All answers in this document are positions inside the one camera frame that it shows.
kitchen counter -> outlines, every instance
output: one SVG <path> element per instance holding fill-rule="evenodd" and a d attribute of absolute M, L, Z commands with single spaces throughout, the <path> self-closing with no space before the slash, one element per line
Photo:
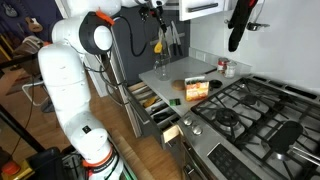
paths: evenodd
<path fill-rule="evenodd" d="M 155 73 L 154 70 L 147 71 L 145 73 L 139 74 L 140 79 L 149 86 L 161 99 L 164 100 L 167 104 L 169 104 L 170 99 L 177 99 L 179 98 L 181 101 L 181 105 L 179 106 L 172 106 L 172 109 L 178 113 L 180 116 L 186 114 L 189 109 L 199 103 L 199 101 L 191 101 L 188 102 L 185 100 L 185 91 L 177 91 L 172 88 L 171 84 L 175 80 L 184 80 L 188 77 L 195 77 L 204 74 L 205 72 L 212 70 L 214 66 L 194 59 L 192 57 L 186 57 L 181 60 L 175 61 L 170 63 L 171 68 L 171 78 L 168 81 L 160 81 Z M 240 79 L 241 76 L 235 75 L 232 79 L 227 79 L 217 71 L 212 72 L 206 75 L 206 80 L 217 79 L 220 80 L 223 85 L 218 88 L 214 89 L 213 91 L 209 91 L 210 94 L 219 91 L 220 89 L 230 85 L 232 82 Z"/>

black utensil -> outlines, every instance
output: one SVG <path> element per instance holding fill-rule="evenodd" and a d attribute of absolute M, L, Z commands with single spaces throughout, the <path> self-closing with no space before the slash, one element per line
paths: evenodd
<path fill-rule="evenodd" d="M 167 119 L 168 117 L 172 116 L 173 114 L 174 113 L 172 113 L 172 112 L 162 112 L 162 113 L 154 115 L 153 120 L 156 123 L 160 123 L 161 121 Z"/>
<path fill-rule="evenodd" d="M 238 0 L 232 17 L 228 22 L 228 28 L 233 31 L 229 38 L 229 51 L 234 52 L 239 46 L 242 35 L 246 29 L 252 9 L 257 4 L 258 0 Z"/>

drawer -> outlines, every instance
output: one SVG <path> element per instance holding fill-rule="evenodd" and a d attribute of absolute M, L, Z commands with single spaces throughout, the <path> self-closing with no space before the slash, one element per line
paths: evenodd
<path fill-rule="evenodd" d="M 144 137 L 153 135 L 162 148 L 166 149 L 166 143 L 179 135 L 179 128 L 176 125 L 179 115 L 143 82 L 124 89 L 142 135 Z M 144 108 L 143 103 L 153 96 L 157 97 L 156 102 Z"/>

white wall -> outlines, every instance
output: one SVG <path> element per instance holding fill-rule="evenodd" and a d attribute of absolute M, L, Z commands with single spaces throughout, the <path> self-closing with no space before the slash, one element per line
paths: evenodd
<path fill-rule="evenodd" d="M 320 94 L 319 0 L 266 0 L 258 22 L 271 27 L 246 31 L 234 53 L 228 51 L 231 30 L 224 24 L 231 15 L 232 11 L 193 19 L 190 46 L 249 64 L 255 74 Z"/>

yellow item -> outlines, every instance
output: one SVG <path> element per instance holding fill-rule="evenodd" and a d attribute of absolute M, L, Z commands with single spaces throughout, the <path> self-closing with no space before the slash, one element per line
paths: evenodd
<path fill-rule="evenodd" d="M 12 58 L 9 56 L 9 54 L 4 50 L 4 48 L 0 45 L 0 56 L 4 59 L 6 59 L 7 61 L 11 61 Z"/>
<path fill-rule="evenodd" d="M 22 163 L 20 164 L 20 167 L 21 167 L 20 171 L 12 176 L 2 173 L 1 175 L 3 180 L 20 180 L 20 179 L 25 180 L 34 174 L 34 171 L 31 169 L 31 167 L 29 166 L 26 160 L 22 161 Z"/>
<path fill-rule="evenodd" d="M 146 102 L 143 103 L 143 107 L 147 108 L 149 106 L 151 106 L 154 102 L 156 102 L 158 96 L 153 96 L 149 99 L 147 99 Z"/>
<path fill-rule="evenodd" d="M 13 48 L 2 34 L 0 34 L 0 41 L 1 41 L 1 45 L 7 47 L 7 49 L 9 50 L 9 53 L 12 54 Z"/>
<path fill-rule="evenodd" d="M 162 44 L 161 44 L 161 41 L 159 41 L 154 47 L 154 53 L 159 54 L 161 53 L 161 51 L 162 51 Z"/>

